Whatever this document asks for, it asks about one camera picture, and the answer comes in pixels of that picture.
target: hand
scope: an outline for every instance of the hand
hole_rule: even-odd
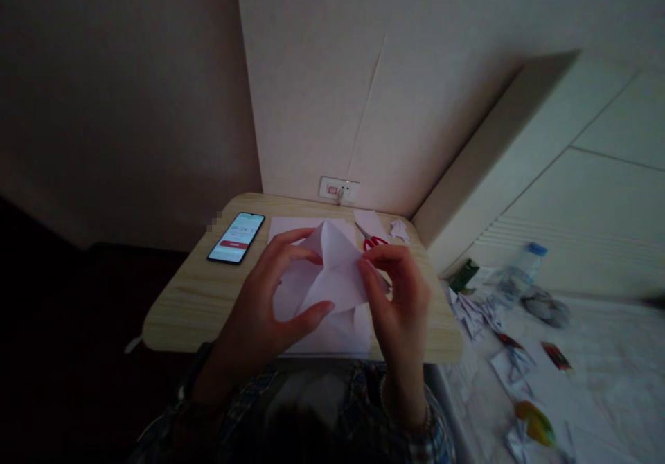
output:
[[[432,291],[407,247],[381,244],[362,257],[358,267],[388,370],[384,401],[396,422],[418,427],[427,414],[423,360]],[[388,273],[393,283],[392,301],[368,261]]]
[[[194,385],[192,400],[217,404],[239,383],[259,373],[291,345],[316,329],[335,304],[322,301],[302,314],[279,322],[272,297],[280,277],[295,260],[322,265],[321,256],[292,242],[314,229],[297,229],[276,235],[245,279],[236,304],[215,340],[210,357]]]

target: paper sheet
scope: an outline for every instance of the paper sheet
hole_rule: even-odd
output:
[[[287,355],[369,352],[371,324],[357,261],[360,251],[330,220],[301,243],[323,258],[323,265],[296,261],[282,275],[273,300],[275,317],[287,321],[321,301],[335,309]],[[386,292],[388,282],[377,272]]]
[[[355,221],[362,227],[362,229],[373,237],[378,237],[388,242],[388,234],[381,220],[379,220],[376,211],[374,210],[353,210],[353,217]]]
[[[407,233],[407,226],[404,224],[402,220],[399,218],[397,220],[394,220],[393,222],[390,222],[390,226],[392,229],[390,230],[390,236],[392,238],[402,238],[404,242],[407,244],[411,244],[411,240],[409,239],[409,234]]]
[[[293,229],[314,229],[326,220],[332,222],[351,241],[351,244],[357,246],[355,225],[349,224],[344,218],[306,217],[272,217],[270,219],[270,230],[268,231],[268,244],[279,233],[288,232]]]

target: water bottle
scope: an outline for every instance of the water bottle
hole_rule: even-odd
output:
[[[529,290],[535,275],[540,268],[542,257],[547,254],[547,248],[532,242],[526,247],[522,257],[509,266],[504,276],[497,284],[493,298],[508,309]]]

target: hair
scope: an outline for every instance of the hair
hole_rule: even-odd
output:
[[[243,424],[234,461],[247,463],[368,463],[350,443],[336,438],[312,409],[280,407],[265,428],[260,418]]]

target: smartphone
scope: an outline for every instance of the smartphone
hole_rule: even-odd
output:
[[[251,246],[251,242],[256,237],[263,220],[265,220],[263,215],[239,213],[231,226],[224,232],[222,238],[213,247],[208,255],[208,261],[239,265],[249,246]]]

